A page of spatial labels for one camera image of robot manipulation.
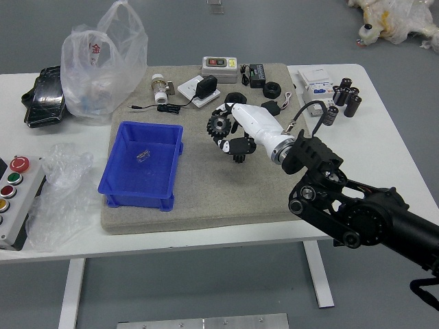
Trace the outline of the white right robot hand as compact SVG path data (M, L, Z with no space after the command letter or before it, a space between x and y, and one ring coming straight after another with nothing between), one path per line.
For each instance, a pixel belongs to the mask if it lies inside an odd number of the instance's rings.
M206 130L236 163L262 145L268 158L280 165L296 140L266 108L241 103L224 103L214 110Z

